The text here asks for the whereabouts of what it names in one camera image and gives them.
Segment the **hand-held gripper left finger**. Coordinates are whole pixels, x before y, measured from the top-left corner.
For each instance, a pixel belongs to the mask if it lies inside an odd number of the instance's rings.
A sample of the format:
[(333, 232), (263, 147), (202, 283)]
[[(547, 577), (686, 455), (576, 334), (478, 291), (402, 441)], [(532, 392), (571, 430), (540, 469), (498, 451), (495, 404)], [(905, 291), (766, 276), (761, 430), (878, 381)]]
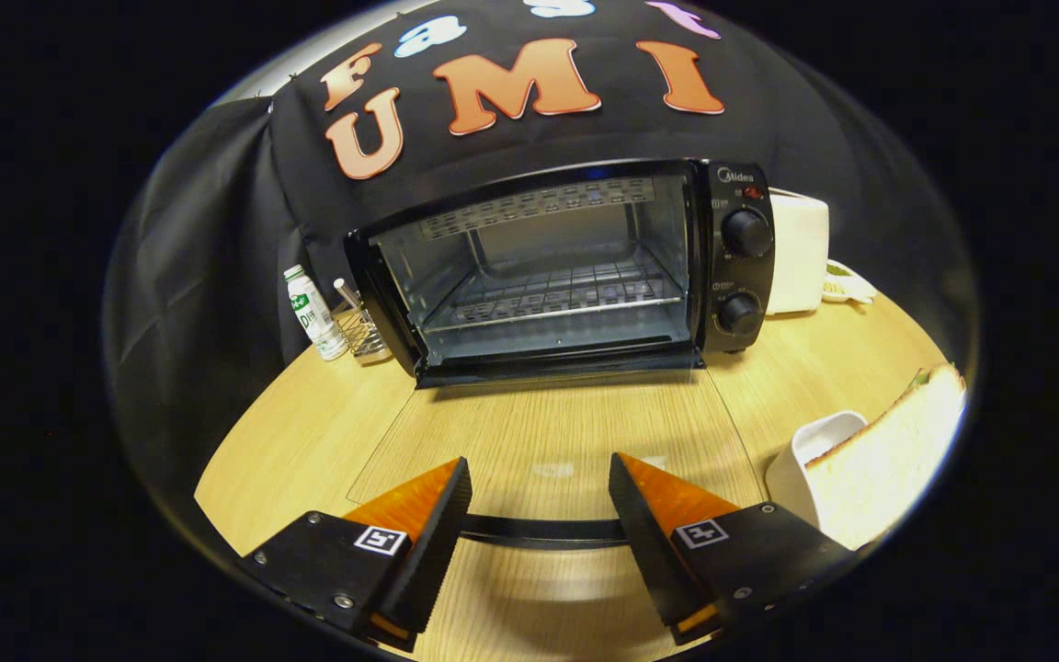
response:
[(310, 509), (241, 557), (245, 573), (338, 633), (412, 654), (472, 498), (453, 458), (340, 516)]

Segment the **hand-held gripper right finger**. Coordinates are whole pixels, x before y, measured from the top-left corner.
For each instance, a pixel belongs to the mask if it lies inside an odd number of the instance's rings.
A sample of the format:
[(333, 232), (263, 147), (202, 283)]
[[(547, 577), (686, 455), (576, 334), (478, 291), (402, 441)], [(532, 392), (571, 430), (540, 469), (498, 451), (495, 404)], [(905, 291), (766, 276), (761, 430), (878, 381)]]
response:
[(740, 507), (615, 452), (609, 497), (661, 623), (678, 645), (735, 636), (798, 606), (857, 561), (776, 503)]

